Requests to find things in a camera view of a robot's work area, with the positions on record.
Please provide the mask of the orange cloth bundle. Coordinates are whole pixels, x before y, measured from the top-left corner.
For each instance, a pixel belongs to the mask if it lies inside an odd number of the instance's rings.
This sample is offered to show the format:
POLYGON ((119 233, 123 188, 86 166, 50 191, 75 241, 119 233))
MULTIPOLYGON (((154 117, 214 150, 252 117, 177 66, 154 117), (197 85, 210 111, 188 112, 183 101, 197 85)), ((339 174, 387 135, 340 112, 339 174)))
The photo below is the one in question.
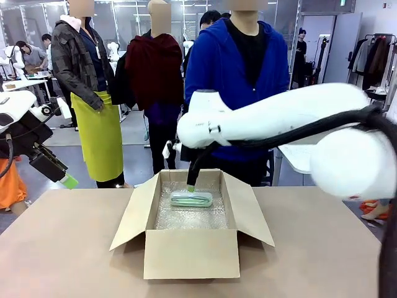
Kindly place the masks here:
POLYGON ((26 198, 26 186, 13 160, 8 171, 0 178, 0 210, 10 209, 20 215, 27 208, 26 198))

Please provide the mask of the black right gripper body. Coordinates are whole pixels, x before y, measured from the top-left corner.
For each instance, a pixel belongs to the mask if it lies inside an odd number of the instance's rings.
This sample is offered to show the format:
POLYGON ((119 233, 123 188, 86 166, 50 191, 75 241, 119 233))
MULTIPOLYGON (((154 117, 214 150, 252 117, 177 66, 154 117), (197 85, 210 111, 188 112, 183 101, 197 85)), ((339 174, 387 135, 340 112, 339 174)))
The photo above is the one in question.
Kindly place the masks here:
POLYGON ((212 154, 214 150, 214 143, 211 143, 204 149, 192 149, 185 145, 182 145, 181 160, 190 163, 187 175, 188 180, 197 180, 199 172, 202 169, 202 165, 205 163, 207 158, 212 154))

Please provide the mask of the person in blue hoodie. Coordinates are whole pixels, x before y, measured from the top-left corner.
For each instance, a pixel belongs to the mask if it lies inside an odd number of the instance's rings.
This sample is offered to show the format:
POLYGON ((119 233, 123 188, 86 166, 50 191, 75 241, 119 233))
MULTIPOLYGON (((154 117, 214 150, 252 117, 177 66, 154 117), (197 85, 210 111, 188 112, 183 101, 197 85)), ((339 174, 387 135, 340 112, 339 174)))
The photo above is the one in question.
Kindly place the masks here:
POLYGON ((202 169, 220 169, 252 187, 261 185, 269 151, 247 141, 273 136, 265 100, 275 100, 290 85, 287 44, 258 18, 266 5, 226 0, 230 17, 199 33, 185 78, 188 110, 177 125, 182 145, 215 144, 202 169))

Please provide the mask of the clear bubble wrap sheet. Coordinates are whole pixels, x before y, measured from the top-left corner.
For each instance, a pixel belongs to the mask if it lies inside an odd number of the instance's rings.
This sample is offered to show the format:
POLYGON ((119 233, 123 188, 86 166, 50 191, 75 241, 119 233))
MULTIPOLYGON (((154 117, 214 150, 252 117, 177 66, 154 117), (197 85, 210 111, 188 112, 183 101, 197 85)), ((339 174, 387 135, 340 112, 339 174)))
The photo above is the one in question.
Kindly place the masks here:
POLYGON ((225 207, 219 184, 198 184, 198 192, 208 192, 213 202, 210 207, 180 207, 171 205, 172 192, 186 192, 183 182, 163 182, 158 212, 154 224, 156 230, 170 229, 227 229, 225 207))

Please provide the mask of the person with black hair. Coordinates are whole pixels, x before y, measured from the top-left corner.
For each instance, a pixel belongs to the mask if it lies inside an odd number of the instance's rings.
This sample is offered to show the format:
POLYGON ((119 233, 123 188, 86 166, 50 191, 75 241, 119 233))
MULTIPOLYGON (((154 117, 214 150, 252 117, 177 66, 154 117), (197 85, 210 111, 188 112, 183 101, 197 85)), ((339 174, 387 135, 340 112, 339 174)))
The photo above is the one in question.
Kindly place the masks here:
POLYGON ((200 30, 204 30, 207 27, 214 24, 217 20, 221 18, 221 14, 216 10, 207 11, 200 19, 200 30))

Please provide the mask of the person in black clothes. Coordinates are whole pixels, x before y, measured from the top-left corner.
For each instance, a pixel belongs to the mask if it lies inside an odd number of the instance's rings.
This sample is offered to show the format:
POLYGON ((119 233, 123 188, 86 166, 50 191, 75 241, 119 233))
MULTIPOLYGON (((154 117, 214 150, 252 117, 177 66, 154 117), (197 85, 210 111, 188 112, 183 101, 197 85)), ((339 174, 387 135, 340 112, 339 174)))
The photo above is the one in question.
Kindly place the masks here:
POLYGON ((295 61, 293 67, 293 79, 298 83, 298 87, 302 88, 305 82, 305 57, 307 51, 307 44, 304 41, 306 36, 306 30, 303 28, 299 29, 298 41, 295 52, 295 61))

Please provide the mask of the person in white shirt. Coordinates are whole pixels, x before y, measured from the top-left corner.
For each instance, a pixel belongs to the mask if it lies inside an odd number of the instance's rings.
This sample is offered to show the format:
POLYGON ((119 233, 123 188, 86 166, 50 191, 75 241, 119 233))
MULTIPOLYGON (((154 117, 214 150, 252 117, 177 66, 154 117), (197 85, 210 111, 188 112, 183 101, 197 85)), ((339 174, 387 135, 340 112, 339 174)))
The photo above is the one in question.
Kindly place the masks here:
POLYGON ((46 54, 47 54, 47 71, 50 75, 50 77, 47 79, 47 86, 48 90, 50 92, 51 97, 57 97, 57 93, 53 89, 53 80, 52 80, 52 60, 51 60, 51 35, 50 34, 43 34, 42 35, 42 42, 46 48, 46 54))

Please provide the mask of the small orange object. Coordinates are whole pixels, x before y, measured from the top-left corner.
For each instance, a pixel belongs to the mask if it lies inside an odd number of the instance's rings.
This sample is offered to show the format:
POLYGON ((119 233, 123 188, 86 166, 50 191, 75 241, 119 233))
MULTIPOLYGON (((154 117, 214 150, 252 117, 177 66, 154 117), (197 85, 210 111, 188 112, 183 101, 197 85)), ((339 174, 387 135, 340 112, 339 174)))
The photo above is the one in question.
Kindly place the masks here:
POLYGON ((364 201, 360 205, 363 212, 361 218, 364 220, 386 220, 390 209, 390 201, 388 199, 364 201))

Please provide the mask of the black tripod stand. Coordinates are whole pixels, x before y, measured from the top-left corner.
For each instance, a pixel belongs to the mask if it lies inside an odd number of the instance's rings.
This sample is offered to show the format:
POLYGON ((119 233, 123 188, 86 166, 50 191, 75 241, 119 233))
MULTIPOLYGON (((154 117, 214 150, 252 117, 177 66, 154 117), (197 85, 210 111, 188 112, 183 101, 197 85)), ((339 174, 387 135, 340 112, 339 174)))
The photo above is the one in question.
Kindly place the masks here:
POLYGON ((315 68, 314 68, 314 73, 313 73, 312 78, 311 78, 311 84, 312 85, 318 84, 319 75, 320 75, 320 72, 321 72, 321 65, 322 65, 322 62, 323 62, 323 57, 324 57, 326 46, 329 43, 329 38, 330 38, 329 34, 322 34, 322 35, 319 36, 318 41, 321 41, 321 45, 320 45, 320 48, 319 48, 320 49, 320 53, 318 55, 318 59, 314 61, 314 65, 313 66, 315 66, 315 68))

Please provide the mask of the mint green glasses case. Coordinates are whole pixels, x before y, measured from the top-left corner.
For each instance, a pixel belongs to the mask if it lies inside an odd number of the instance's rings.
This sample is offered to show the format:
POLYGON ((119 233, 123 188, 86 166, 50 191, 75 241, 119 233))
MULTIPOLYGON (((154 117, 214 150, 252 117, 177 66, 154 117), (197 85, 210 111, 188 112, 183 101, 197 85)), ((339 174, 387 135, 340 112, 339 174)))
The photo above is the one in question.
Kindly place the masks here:
POLYGON ((210 207, 213 196, 209 192, 172 192, 170 200, 175 207, 210 207))

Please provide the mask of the white side table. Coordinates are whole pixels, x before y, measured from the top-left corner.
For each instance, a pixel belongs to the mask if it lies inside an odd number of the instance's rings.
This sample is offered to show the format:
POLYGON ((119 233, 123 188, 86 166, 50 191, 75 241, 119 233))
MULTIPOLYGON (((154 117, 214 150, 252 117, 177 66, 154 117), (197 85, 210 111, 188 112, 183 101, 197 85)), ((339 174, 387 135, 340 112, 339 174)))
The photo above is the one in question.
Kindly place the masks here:
POLYGON ((310 174, 310 156, 314 145, 282 145, 278 147, 293 170, 301 174, 310 174))

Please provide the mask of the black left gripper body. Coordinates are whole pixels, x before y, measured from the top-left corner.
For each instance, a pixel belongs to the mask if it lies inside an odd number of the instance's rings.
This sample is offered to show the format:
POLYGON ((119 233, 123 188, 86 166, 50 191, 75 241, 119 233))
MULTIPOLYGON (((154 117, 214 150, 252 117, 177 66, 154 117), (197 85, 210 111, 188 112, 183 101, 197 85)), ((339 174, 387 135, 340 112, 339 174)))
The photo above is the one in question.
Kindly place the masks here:
POLYGON ((66 177, 68 167, 46 146, 34 143, 28 158, 29 164, 51 181, 58 182, 66 177))

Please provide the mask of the clothes rack with coats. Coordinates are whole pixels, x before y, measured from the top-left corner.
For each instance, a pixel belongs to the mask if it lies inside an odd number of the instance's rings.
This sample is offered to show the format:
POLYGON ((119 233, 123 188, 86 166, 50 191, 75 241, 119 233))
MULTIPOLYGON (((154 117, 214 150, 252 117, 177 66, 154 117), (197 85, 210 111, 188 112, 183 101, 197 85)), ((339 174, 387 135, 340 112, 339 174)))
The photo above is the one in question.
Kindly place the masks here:
POLYGON ((349 53, 348 70, 355 74, 356 85, 361 80, 363 90, 371 90, 390 82, 392 63, 397 55, 397 36, 367 34, 349 53))

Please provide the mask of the brown cardboard shipping box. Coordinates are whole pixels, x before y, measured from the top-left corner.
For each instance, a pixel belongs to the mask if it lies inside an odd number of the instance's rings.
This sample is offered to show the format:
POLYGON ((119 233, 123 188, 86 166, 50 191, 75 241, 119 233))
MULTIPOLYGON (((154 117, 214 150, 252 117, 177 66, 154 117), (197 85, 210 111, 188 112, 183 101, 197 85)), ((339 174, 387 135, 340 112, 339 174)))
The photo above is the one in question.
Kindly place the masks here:
POLYGON ((252 187, 218 169, 200 172, 196 192, 198 184, 220 185, 227 229, 156 230, 154 224, 163 182, 183 182, 186 185, 187 171, 164 170, 138 186, 130 196, 110 245, 114 250, 143 236, 145 279, 238 278, 239 233, 266 245, 274 245, 252 187))

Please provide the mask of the seated person in grey shirt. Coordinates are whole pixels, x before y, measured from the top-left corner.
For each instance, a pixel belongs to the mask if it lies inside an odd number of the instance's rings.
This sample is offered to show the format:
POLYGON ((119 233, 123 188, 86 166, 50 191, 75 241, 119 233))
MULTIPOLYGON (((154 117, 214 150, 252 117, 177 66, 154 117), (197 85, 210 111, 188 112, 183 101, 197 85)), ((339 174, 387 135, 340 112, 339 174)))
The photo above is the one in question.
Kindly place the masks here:
POLYGON ((25 41, 16 42, 20 48, 26 72, 32 74, 46 70, 48 66, 47 54, 39 47, 29 45, 25 41))

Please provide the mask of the mannequin with yellow apron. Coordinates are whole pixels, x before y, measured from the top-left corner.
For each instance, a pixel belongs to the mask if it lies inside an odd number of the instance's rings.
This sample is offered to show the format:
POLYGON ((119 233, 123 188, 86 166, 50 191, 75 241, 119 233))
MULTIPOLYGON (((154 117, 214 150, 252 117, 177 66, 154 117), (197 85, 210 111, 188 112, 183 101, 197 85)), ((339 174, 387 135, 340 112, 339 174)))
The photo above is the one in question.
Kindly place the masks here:
POLYGON ((91 27, 94 0, 66 0, 51 40, 53 74, 70 93, 83 159, 98 188, 124 188, 122 131, 110 90, 114 71, 91 27))

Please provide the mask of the mannequin with dark red garment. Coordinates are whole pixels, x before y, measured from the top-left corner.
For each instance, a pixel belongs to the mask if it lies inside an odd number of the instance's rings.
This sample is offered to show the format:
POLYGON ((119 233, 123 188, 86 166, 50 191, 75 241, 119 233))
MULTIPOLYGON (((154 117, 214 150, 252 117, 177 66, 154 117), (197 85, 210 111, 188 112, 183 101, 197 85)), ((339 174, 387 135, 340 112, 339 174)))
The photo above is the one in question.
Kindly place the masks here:
POLYGON ((149 0, 150 30, 135 36, 118 60, 112 87, 113 104, 138 106, 148 119, 153 173, 175 169, 176 155, 163 157, 167 141, 176 136, 184 102, 182 51, 171 34, 171 6, 149 0))

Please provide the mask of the white background table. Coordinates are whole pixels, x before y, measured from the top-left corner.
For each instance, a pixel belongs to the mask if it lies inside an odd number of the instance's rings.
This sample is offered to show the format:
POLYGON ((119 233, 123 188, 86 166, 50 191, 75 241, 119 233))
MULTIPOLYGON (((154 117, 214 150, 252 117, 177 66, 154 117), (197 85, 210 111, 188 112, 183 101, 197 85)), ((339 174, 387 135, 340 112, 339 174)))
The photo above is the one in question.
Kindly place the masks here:
POLYGON ((40 84, 44 84, 46 91, 48 91, 47 81, 45 79, 6 81, 2 84, 2 88, 4 91, 16 91, 18 89, 29 88, 40 84))

